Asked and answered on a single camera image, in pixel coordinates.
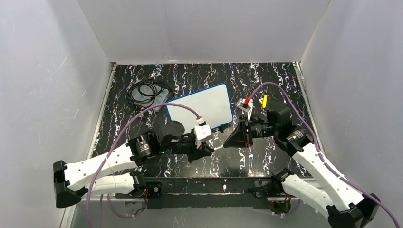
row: white wall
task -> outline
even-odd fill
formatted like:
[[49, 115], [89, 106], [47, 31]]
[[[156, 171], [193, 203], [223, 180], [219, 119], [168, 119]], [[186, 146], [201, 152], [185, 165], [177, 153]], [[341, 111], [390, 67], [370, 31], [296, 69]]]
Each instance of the white wall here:
[[[403, 223], [403, 2], [332, 0], [302, 58], [329, 159]], [[369, 227], [394, 227], [380, 209]]]
[[2, 0], [0, 62], [0, 227], [59, 227], [52, 163], [86, 157], [109, 60], [75, 0]]
[[[112, 201], [113, 208], [125, 214], [121, 201]], [[135, 205], [135, 211], [141, 205]], [[116, 216], [104, 203], [103, 228], [330, 228], [326, 218], [316, 214], [307, 204], [301, 203], [291, 216], [272, 216], [270, 210], [253, 208], [164, 208], [149, 209], [136, 219], [122, 219]], [[91, 218], [94, 227], [99, 223], [99, 201], [91, 202]], [[86, 202], [76, 206], [71, 228], [88, 228]]]
[[106, 55], [119, 64], [299, 61], [329, 3], [78, 1]]

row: white tablet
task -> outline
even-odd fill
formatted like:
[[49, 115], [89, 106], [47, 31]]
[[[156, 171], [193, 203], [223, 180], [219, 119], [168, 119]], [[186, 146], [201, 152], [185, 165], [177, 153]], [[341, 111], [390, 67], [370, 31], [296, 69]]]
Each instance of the white tablet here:
[[[221, 124], [229, 124], [234, 120], [230, 93], [225, 83], [169, 100], [167, 103], [176, 103], [192, 108], [203, 117], [206, 124], [212, 129]], [[167, 106], [167, 110], [171, 120], [183, 124], [185, 133], [189, 133], [197, 125], [196, 117], [188, 110], [175, 106]]]

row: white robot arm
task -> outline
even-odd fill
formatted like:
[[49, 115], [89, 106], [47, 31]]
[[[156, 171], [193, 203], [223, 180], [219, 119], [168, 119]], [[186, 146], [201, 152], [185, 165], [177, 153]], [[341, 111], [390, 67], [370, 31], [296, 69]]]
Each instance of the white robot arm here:
[[224, 142], [224, 148], [251, 147], [254, 138], [272, 136], [276, 145], [301, 164], [323, 190], [306, 183], [288, 169], [273, 175], [271, 183], [262, 186], [262, 189], [267, 193], [275, 190], [277, 194], [286, 193], [301, 199], [325, 216], [333, 228], [360, 228], [374, 218], [379, 205], [340, 180], [345, 177], [329, 160], [321, 160], [324, 156], [316, 151], [311, 135], [292, 124], [290, 109], [272, 106], [271, 110], [267, 110], [267, 120], [263, 120], [249, 114], [253, 107], [250, 102], [245, 104], [245, 100], [240, 99], [237, 105], [248, 115], [238, 117], [237, 128]]
[[76, 163], [55, 162], [53, 164], [53, 185], [56, 207], [69, 207], [85, 198], [91, 180], [105, 159], [106, 163], [97, 174], [97, 179], [92, 187], [92, 195], [134, 194], [144, 191], [146, 185], [141, 173], [132, 171], [123, 175], [113, 174], [157, 161], [167, 151], [175, 154], [187, 154], [189, 162], [210, 156], [217, 149], [210, 148], [206, 143], [212, 138], [211, 128], [202, 118], [197, 121], [199, 125], [188, 134], [183, 134], [184, 127], [179, 122], [169, 122], [167, 125], [150, 130], [117, 147], [109, 158], [106, 154], [102, 154]]

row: purple cable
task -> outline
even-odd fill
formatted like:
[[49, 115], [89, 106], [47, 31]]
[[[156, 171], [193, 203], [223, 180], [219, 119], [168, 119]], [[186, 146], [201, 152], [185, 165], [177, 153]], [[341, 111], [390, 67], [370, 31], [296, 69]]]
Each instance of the purple cable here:
[[292, 211], [290, 211], [289, 213], [287, 213], [287, 214], [285, 214], [285, 215], [292, 215], [292, 214], [294, 214], [294, 212], [296, 212], [297, 211], [297, 209], [299, 208], [299, 205], [301, 204], [301, 200], [299, 199], [298, 200], [298, 203], [297, 203], [297, 205], [294, 207], [294, 209], [292, 209]]
[[[195, 110], [193, 110], [193, 109], [191, 109], [191, 108], [189, 108], [189, 107], [187, 107], [187, 106], [184, 106], [184, 105], [182, 105], [182, 104], [162, 103], [162, 104], [156, 104], [156, 105], [153, 105], [153, 106], [151, 106], [151, 107], [148, 107], [148, 108], [142, 110], [141, 112], [139, 112], [139, 114], [137, 114], [136, 116], [134, 116], [134, 117], [122, 128], [122, 130], [120, 131], [119, 135], [117, 136], [117, 138], [115, 139], [114, 143], [112, 144], [111, 149], [109, 150], [109, 152], [108, 152], [108, 154], [106, 155], [106, 157], [109, 158], [109, 156], [112, 154], [113, 150], [116, 148], [117, 143], [119, 142], [120, 138], [123, 136], [123, 134], [126, 132], [126, 129], [130, 126], [130, 124], [131, 124], [134, 120], [136, 120], [139, 116], [143, 115], [144, 113], [148, 112], [149, 110], [152, 110], [152, 109], [157, 108], [157, 107], [162, 107], [162, 106], [176, 106], [176, 107], [181, 107], [181, 108], [184, 108], [184, 109], [187, 109], [187, 110], [191, 111], [191, 112], [196, 116], [196, 119], [199, 119], [199, 118], [200, 118], [200, 116], [197, 114], [197, 112], [196, 112]], [[91, 180], [91, 183], [89, 184], [89, 187], [88, 187], [87, 200], [86, 200], [86, 203], [87, 203], [86, 210], [87, 210], [88, 226], [89, 226], [90, 228], [93, 227], [93, 226], [92, 226], [92, 220], [91, 220], [91, 214], [90, 214], [90, 203], [89, 203], [89, 202], [90, 202], [90, 198], [91, 198], [91, 191], [92, 191], [92, 187], [93, 187], [93, 185], [94, 185], [94, 182], [95, 182], [95, 180], [96, 180], [96, 177], [98, 176], [99, 172], [101, 171], [101, 169], [102, 169], [102, 167], [105, 165], [105, 163], [106, 163], [106, 158], [102, 161], [101, 165], [100, 165], [100, 166], [98, 167], [98, 169], [96, 170], [96, 172], [95, 172], [95, 174], [94, 174], [94, 176], [93, 176], [93, 178], [92, 178], [92, 180]]]
[[99, 224], [98, 227], [101, 228], [102, 227], [102, 202], [104, 195], [101, 195], [101, 197], [99, 198]]
[[[320, 151], [319, 144], [317, 143], [317, 138], [316, 138], [316, 135], [315, 135], [314, 131], [313, 131], [312, 128], [308, 125], [308, 123], [306, 123], [306, 121], [302, 118], [302, 116], [299, 114], [299, 112], [297, 111], [296, 107], [292, 104], [291, 99], [289, 98], [289, 96], [287, 95], [287, 93], [284, 91], [283, 88], [281, 88], [281, 87], [280, 87], [279, 85], [277, 85], [276, 83], [273, 83], [273, 82], [265, 82], [265, 83], [262, 83], [261, 85], [259, 85], [259, 86], [252, 92], [252, 94], [250, 95], [249, 98], [252, 100], [252, 98], [253, 98], [253, 96], [255, 95], [255, 93], [256, 93], [259, 89], [261, 89], [263, 86], [266, 86], [266, 85], [273, 85], [273, 86], [275, 86], [275, 87], [277, 87], [277, 88], [280, 89], [280, 91], [283, 93], [284, 98], [287, 100], [288, 104], [291, 106], [292, 110], [297, 114], [298, 118], [301, 120], [301, 122], [305, 125], [305, 127], [306, 127], [306, 128], [308, 129], [308, 131], [311, 133], [312, 138], [314, 139], [314, 144], [315, 144], [316, 151], [319, 152], [319, 158], [320, 158], [320, 160], [321, 160], [322, 162], [324, 162], [325, 159], [323, 158], [323, 154], [322, 154], [322, 152]], [[327, 168], [330, 172], [332, 172], [332, 174], [334, 174], [336, 177], [340, 177], [340, 175], [339, 175], [336, 171], [334, 171], [334, 170], [332, 169], [332, 167], [330, 167], [327, 163], [325, 163], [325, 166], [326, 166], [326, 168]], [[350, 182], [350, 181], [347, 180], [346, 178], [341, 177], [340, 179], [341, 179], [344, 183], [346, 183], [346, 184], [350, 185], [351, 187], [355, 188], [356, 190], [362, 192], [365, 196], [367, 196], [367, 197], [370, 198], [372, 201], [374, 201], [376, 204], [378, 204], [381, 208], [383, 208], [383, 209], [386, 211], [386, 213], [390, 216], [390, 218], [393, 220], [393, 223], [396, 225], [396, 228], [400, 228], [399, 222], [397, 221], [396, 217], [392, 214], [392, 212], [387, 208], [386, 205], [384, 205], [383, 203], [381, 203], [381, 202], [380, 202], [379, 200], [377, 200], [375, 197], [371, 196], [368, 192], [366, 192], [366, 191], [363, 190], [362, 188], [358, 187], [357, 185], [353, 184], [352, 182]]]
[[109, 194], [108, 194], [108, 205], [109, 205], [109, 208], [111, 209], [111, 211], [112, 211], [115, 215], [117, 215], [117, 216], [119, 216], [119, 217], [121, 217], [121, 218], [123, 218], [123, 219], [131, 219], [131, 218], [133, 218], [133, 216], [128, 216], [128, 215], [121, 215], [121, 214], [119, 214], [119, 213], [112, 207]]

